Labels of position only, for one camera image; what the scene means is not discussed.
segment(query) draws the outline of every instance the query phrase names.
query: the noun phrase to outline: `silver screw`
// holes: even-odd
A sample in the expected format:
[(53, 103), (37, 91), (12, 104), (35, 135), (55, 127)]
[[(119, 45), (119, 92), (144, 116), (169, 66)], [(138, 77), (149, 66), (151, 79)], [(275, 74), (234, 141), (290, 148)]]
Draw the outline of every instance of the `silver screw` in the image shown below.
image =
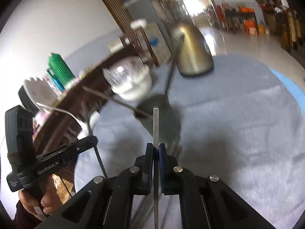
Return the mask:
[(101, 177), (101, 176), (97, 176), (97, 177), (95, 177), (95, 178), (93, 179), (93, 181), (94, 181), (96, 184), (101, 183), (103, 180), (104, 180), (104, 178)]
[(133, 166), (133, 167), (130, 168), (130, 172), (132, 172), (132, 173), (136, 173), (136, 172), (138, 172), (139, 170), (140, 170), (140, 169), (139, 169), (138, 166)]
[(175, 167), (173, 168), (173, 171), (175, 171), (175, 172), (181, 172), (181, 171), (183, 171), (183, 168), (182, 168), (181, 166), (175, 166)]
[(210, 176), (210, 181), (213, 183), (217, 183), (219, 181), (219, 177), (216, 175), (211, 175)]

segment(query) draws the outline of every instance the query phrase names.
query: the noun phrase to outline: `wooden slatted panel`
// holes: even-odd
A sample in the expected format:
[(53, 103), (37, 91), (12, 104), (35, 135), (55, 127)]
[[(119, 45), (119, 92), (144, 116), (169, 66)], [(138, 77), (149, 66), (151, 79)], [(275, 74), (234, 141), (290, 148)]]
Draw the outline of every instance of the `wooden slatted panel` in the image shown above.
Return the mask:
[(131, 31), (132, 18), (124, 8), (124, 0), (102, 0), (123, 33)]

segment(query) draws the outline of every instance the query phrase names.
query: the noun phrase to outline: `person's arm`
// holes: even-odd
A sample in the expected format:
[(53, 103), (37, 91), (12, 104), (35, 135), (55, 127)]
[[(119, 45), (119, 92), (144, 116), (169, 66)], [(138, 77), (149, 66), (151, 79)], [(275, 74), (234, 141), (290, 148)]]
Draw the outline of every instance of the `person's arm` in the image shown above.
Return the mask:
[[(40, 201), (45, 214), (52, 214), (62, 205), (56, 192), (53, 178), (50, 176), (46, 183), (45, 195)], [(34, 207), (38, 207), (39, 203), (25, 189), (20, 190), (18, 196), (14, 226), (16, 229), (33, 229), (41, 222), (34, 209)]]

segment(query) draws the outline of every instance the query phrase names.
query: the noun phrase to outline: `green bottle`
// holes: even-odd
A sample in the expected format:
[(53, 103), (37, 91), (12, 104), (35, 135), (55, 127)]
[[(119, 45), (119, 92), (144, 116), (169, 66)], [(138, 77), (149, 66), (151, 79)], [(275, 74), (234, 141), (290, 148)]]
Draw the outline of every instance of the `green bottle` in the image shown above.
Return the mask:
[(63, 86), (75, 78), (72, 71), (59, 54), (49, 54), (49, 67)]

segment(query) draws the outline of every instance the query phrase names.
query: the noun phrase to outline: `dark sleeve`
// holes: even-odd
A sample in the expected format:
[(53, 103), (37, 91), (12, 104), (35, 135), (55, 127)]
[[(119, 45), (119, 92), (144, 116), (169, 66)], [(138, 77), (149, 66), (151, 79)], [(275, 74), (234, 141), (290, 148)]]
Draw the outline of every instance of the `dark sleeve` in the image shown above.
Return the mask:
[(33, 229), (41, 222), (41, 220), (27, 212), (20, 201), (18, 201), (16, 208), (17, 211), (13, 220), (15, 229)]

